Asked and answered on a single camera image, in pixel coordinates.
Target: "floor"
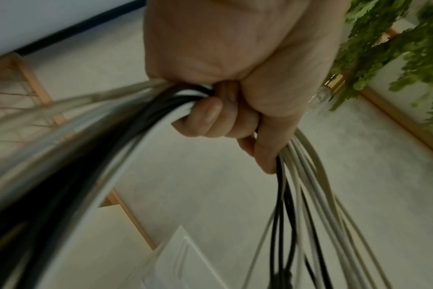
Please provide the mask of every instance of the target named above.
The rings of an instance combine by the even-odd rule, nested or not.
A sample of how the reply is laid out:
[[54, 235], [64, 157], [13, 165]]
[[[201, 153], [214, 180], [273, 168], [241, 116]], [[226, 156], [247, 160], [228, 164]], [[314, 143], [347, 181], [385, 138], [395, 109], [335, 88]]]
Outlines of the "floor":
[[[142, 15], [133, 12], [26, 61], [55, 100], [145, 80]], [[328, 108], [310, 111], [300, 127], [333, 190], [393, 288], [433, 288], [433, 153], [364, 100], [348, 101], [337, 112]], [[183, 225], [236, 289], [274, 206], [276, 180], [234, 140], [187, 139], [168, 128], [116, 189], [156, 243]], [[344, 288], [329, 240], [321, 239], [335, 288]], [[266, 244], [250, 288], [265, 289], [267, 272]], [[311, 288], [308, 278], [305, 288]]]

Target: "green plant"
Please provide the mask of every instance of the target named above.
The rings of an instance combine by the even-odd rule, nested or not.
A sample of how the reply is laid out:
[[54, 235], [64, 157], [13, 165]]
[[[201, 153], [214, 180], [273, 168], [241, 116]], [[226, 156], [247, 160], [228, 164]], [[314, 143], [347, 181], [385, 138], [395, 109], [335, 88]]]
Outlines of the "green plant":
[[[412, 0], [353, 0], [346, 21], [352, 23], [348, 41], [342, 44], [330, 75], [346, 73], [351, 89], [341, 95], [331, 110], [345, 100], [355, 98], [358, 91], [392, 60], [403, 57], [406, 64], [402, 75], [390, 84], [391, 91], [399, 91], [418, 81], [433, 90], [433, 3], [426, 3], [417, 13], [419, 24], [381, 42], [381, 36], [403, 17]], [[433, 127], [433, 104], [425, 124]]]

